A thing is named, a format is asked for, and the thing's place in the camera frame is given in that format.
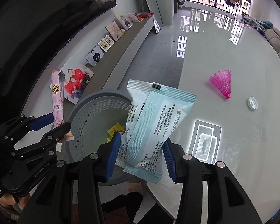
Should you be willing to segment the person's left hand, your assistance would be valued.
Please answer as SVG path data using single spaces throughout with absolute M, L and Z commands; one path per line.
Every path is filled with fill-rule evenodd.
M 14 198 L 11 194 L 6 193 L 0 198 L 0 205 L 7 208 L 9 206 L 13 206 L 18 204 L 20 210 L 23 210 L 27 205 L 28 201 L 30 200 L 31 195 L 28 194 L 25 197 L 16 197 Z

